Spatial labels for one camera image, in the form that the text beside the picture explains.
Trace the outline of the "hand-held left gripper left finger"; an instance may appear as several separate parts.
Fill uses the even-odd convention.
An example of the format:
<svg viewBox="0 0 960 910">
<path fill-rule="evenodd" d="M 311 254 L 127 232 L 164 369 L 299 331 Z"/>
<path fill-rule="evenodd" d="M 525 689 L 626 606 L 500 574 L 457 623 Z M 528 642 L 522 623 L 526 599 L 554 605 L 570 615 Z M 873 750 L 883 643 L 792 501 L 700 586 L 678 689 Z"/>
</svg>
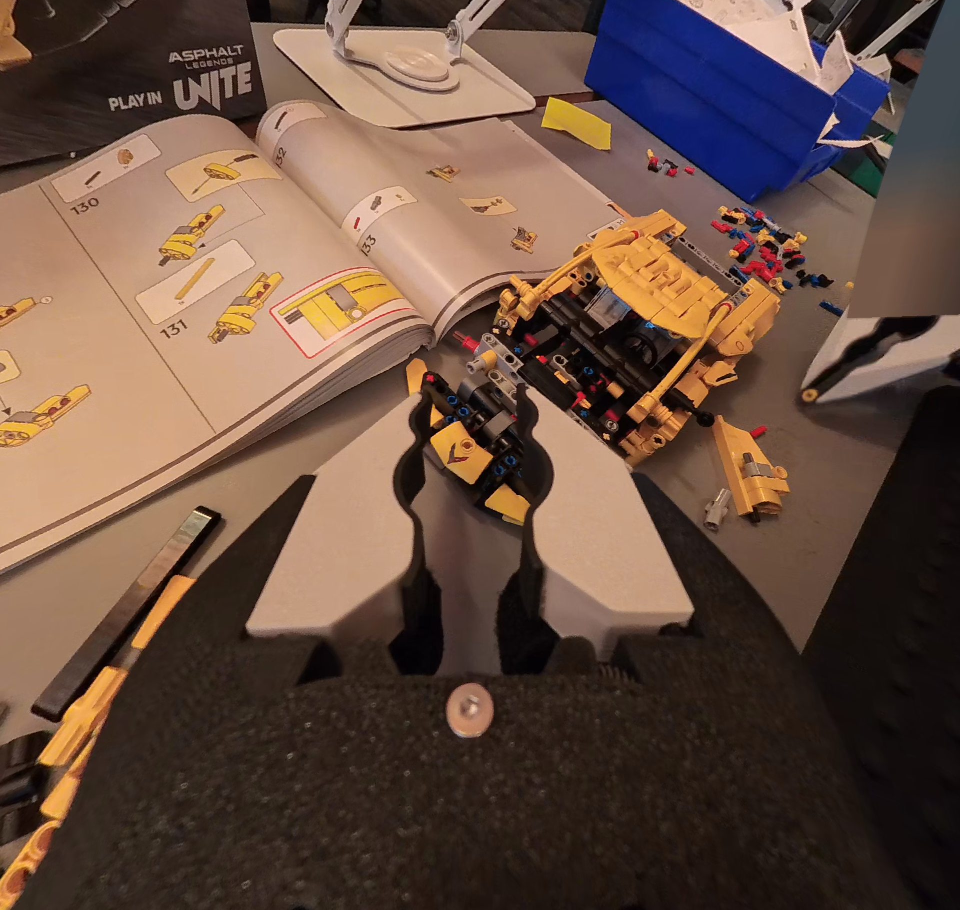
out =
<svg viewBox="0 0 960 910">
<path fill-rule="evenodd" d="M 441 592 L 412 506 L 425 485 L 431 403 L 407 397 L 314 473 L 246 621 L 253 637 L 315 636 L 339 652 L 387 644 L 402 673 L 433 675 Z"/>
</svg>

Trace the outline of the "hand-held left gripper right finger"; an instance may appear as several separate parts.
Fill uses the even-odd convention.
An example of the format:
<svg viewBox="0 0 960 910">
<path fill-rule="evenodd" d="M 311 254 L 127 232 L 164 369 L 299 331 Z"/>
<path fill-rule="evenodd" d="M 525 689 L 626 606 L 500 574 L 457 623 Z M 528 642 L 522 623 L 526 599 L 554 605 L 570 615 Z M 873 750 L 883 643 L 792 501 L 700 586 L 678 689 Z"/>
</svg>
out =
<svg viewBox="0 0 960 910">
<path fill-rule="evenodd" d="M 623 460 L 534 388 L 517 396 L 530 507 L 500 596 L 504 674 L 535 674 L 562 638 L 601 659 L 633 634 L 683 635 L 693 604 Z"/>
</svg>

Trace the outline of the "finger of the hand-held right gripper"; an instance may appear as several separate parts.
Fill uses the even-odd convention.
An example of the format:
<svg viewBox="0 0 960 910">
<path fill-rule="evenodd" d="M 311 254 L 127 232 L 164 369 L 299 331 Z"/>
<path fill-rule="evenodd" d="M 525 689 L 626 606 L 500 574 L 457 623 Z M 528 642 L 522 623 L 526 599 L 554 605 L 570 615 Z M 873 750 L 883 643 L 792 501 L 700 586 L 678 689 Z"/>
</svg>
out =
<svg viewBox="0 0 960 910">
<path fill-rule="evenodd" d="M 854 354 L 855 343 L 825 346 L 804 377 L 798 400 L 803 405 L 825 405 L 855 398 L 895 383 L 942 369 L 958 353 L 959 340 L 882 340 L 870 352 Z M 805 388 L 819 397 L 812 404 L 800 400 Z"/>
<path fill-rule="evenodd" d="M 865 394 L 941 364 L 940 316 L 840 316 L 804 376 L 804 392 Z"/>
</svg>

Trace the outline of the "yellow panel with red pins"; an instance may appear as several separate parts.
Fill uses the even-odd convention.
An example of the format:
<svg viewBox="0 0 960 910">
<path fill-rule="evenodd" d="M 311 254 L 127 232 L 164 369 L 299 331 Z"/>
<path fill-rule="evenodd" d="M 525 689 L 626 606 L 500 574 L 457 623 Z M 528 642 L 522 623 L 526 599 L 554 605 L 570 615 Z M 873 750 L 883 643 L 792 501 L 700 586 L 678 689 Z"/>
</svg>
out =
<svg viewBox="0 0 960 910">
<path fill-rule="evenodd" d="M 783 496 L 790 492 L 787 470 L 768 460 L 758 442 L 747 431 L 726 422 L 722 415 L 715 416 L 712 433 L 736 513 L 755 522 L 762 516 L 778 516 L 783 508 Z M 741 474 L 744 452 L 752 453 L 756 460 L 770 464 L 776 477 L 745 480 Z"/>
</svg>

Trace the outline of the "grey desk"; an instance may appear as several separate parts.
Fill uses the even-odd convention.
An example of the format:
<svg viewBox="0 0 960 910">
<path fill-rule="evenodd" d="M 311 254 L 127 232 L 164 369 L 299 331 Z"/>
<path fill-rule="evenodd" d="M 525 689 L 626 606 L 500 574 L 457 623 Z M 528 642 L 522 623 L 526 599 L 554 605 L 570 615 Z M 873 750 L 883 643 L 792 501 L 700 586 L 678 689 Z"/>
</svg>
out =
<svg viewBox="0 0 960 910">
<path fill-rule="evenodd" d="M 328 102 L 273 43 L 281 28 L 296 25 L 254 23 L 252 27 L 270 104 L 287 99 Z M 582 32 L 482 30 L 472 44 L 538 98 L 587 99 L 583 86 L 594 39 Z M 609 192 L 629 212 L 659 205 L 689 220 L 691 237 L 714 253 L 721 243 L 707 227 L 717 205 L 731 197 L 704 175 L 676 180 L 643 170 L 643 147 L 651 140 L 606 103 L 587 109 L 613 123 L 613 149 L 606 156 L 568 136 L 540 130 L 539 111 L 515 118 L 517 126 L 563 162 Z M 799 647 L 806 643 L 829 597 L 875 496 L 903 440 L 917 399 L 913 384 L 882 389 L 872 396 L 806 408 L 796 401 L 799 381 L 834 320 L 817 308 L 818 299 L 844 303 L 852 291 L 875 201 L 838 173 L 827 170 L 810 183 L 765 198 L 776 219 L 809 233 L 808 266 L 835 277 L 820 296 L 794 289 L 757 352 L 744 364 L 739 383 L 719 394 L 720 411 L 740 427 L 769 423 L 768 454 L 789 471 L 792 496 L 782 519 L 753 527 L 727 520 L 718 546 L 751 585 Z M 139 571 L 161 548 L 195 505 L 222 513 L 223 522 L 186 567 L 197 576 L 244 532 L 248 525 L 302 474 L 312 472 L 355 436 L 366 431 L 401 401 L 402 365 L 349 390 L 238 455 L 216 463 L 184 484 L 150 498 L 86 535 L 61 545 L 32 563 L 2 576 L 2 744 L 52 724 L 34 716 L 31 705 L 101 618 L 118 601 Z M 716 489 L 719 471 L 709 432 L 704 441 L 688 428 L 666 451 L 644 464 L 663 492 L 688 515 L 700 513 Z M 519 560 L 519 538 L 465 504 L 446 478 L 427 472 L 415 508 L 427 526 L 430 565 L 443 587 L 443 615 L 451 634 L 441 673 L 492 673 L 498 668 L 493 638 L 495 593 Z M 483 836 L 490 817 L 474 823 L 483 807 L 454 816 L 460 844 L 417 844 L 437 864 L 442 883 L 459 884 L 454 869 L 467 870 L 466 883 L 507 883 L 506 844 Z"/>
</svg>

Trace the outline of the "pile of small colourful pins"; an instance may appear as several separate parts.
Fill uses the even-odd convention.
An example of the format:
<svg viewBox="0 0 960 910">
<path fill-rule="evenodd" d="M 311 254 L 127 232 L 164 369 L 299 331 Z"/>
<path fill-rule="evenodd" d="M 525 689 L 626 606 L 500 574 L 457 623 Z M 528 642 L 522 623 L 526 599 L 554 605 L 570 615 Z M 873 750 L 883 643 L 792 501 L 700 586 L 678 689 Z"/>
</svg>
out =
<svg viewBox="0 0 960 910">
<path fill-rule="evenodd" d="M 710 225 L 728 239 L 727 275 L 736 282 L 759 280 L 777 295 L 835 286 L 834 279 L 808 267 L 809 236 L 783 227 L 760 209 L 720 206 Z"/>
</svg>

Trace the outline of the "green baseplate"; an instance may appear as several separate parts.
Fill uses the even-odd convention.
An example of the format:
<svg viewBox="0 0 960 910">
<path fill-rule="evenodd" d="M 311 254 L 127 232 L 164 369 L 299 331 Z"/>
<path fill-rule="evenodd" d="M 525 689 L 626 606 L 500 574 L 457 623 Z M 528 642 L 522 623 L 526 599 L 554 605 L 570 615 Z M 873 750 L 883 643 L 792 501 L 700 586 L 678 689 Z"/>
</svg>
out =
<svg viewBox="0 0 960 910">
<path fill-rule="evenodd" d="M 872 137 L 869 145 L 847 151 L 835 169 L 849 183 L 877 198 L 896 138 L 892 131 Z"/>
</svg>

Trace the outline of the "yellow brick car model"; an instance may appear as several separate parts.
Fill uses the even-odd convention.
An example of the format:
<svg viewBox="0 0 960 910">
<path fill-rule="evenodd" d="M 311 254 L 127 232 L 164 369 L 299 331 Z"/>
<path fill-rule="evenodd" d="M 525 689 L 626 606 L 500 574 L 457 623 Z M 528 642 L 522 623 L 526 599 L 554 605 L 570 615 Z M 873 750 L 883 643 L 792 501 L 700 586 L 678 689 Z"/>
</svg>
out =
<svg viewBox="0 0 960 910">
<path fill-rule="evenodd" d="M 521 525 L 530 506 L 515 425 L 534 388 L 630 468 L 691 421 L 713 431 L 705 401 L 737 378 L 780 311 L 764 284 L 732 292 L 690 265 L 699 253 L 664 210 L 604 228 L 538 283 L 513 276 L 491 330 L 456 336 L 472 351 L 458 387 L 421 362 L 409 388 L 428 393 L 430 449 L 474 507 Z"/>
</svg>

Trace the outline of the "black long brick beam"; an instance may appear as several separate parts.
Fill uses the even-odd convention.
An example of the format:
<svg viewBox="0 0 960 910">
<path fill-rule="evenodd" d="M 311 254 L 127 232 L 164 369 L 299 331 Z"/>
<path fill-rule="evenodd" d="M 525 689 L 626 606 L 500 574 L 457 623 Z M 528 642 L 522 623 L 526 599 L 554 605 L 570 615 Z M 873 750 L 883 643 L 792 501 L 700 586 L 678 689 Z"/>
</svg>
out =
<svg viewBox="0 0 960 910">
<path fill-rule="evenodd" d="M 169 581 L 182 572 L 221 521 L 220 513 L 204 506 L 198 506 L 188 514 L 144 571 L 34 700 L 30 711 L 35 716 L 52 723 L 63 719 L 68 706 L 111 662 L 135 624 L 146 616 Z"/>
</svg>

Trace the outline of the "dark perforated panel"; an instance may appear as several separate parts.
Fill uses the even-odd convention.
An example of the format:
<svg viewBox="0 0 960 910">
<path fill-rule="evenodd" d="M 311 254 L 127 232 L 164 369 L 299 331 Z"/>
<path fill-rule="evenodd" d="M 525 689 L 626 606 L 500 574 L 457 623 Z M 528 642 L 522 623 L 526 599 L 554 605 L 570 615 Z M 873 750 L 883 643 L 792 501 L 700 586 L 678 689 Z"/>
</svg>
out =
<svg viewBox="0 0 960 910">
<path fill-rule="evenodd" d="M 803 658 L 901 879 L 957 909 L 957 387 L 920 401 Z"/>
</svg>

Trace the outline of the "blue plastic bin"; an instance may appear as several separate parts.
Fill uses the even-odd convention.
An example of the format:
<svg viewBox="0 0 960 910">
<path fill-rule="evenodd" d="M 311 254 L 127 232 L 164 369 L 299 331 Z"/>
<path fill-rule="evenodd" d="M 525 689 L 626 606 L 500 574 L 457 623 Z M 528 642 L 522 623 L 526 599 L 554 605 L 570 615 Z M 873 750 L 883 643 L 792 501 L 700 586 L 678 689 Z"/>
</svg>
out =
<svg viewBox="0 0 960 910">
<path fill-rule="evenodd" d="M 831 167 L 890 85 L 830 93 L 680 0 L 606 0 L 586 86 L 747 202 Z"/>
</svg>

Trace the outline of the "instruction booklet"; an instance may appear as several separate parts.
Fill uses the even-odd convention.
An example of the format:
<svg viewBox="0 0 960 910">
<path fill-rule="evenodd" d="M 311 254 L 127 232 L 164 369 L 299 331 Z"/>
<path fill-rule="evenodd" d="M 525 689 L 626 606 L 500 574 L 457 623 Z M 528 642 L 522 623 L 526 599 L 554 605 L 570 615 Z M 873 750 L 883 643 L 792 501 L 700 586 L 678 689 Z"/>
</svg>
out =
<svg viewBox="0 0 960 910">
<path fill-rule="evenodd" d="M 1 565 L 432 347 L 614 224 L 513 124 L 310 101 L 153 124 L 2 195 Z"/>
</svg>

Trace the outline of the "yellow paper strip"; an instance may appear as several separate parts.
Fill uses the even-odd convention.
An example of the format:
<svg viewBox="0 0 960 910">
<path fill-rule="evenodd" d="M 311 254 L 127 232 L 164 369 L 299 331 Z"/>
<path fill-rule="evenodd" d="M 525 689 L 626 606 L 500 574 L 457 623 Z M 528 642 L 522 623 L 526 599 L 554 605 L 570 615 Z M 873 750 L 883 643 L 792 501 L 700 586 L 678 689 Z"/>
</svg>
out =
<svg viewBox="0 0 960 910">
<path fill-rule="evenodd" d="M 556 97 L 546 101 L 541 128 L 566 133 L 599 151 L 612 149 L 612 126 L 609 122 L 577 104 Z"/>
</svg>

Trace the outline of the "white board stand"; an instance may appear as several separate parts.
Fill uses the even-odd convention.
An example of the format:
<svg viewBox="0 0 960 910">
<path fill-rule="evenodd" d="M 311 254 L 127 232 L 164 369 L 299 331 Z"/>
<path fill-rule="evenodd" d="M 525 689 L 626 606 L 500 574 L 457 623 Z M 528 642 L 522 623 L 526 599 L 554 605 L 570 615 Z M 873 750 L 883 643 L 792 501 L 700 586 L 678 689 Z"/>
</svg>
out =
<svg viewBox="0 0 960 910">
<path fill-rule="evenodd" d="M 467 40 L 506 0 L 471 0 L 445 30 L 352 28 L 362 0 L 330 0 L 324 29 L 283 29 L 276 47 L 343 111 L 388 128 L 531 111 L 535 99 Z"/>
</svg>

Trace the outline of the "black toy set box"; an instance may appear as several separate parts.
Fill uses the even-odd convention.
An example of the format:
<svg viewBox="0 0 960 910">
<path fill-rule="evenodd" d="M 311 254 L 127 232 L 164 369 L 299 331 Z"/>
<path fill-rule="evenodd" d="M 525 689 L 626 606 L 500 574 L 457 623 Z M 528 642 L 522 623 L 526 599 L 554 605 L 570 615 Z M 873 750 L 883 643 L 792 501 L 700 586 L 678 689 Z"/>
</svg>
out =
<svg viewBox="0 0 960 910">
<path fill-rule="evenodd" d="M 246 0 L 1 0 L 2 166 L 266 108 Z"/>
</svg>

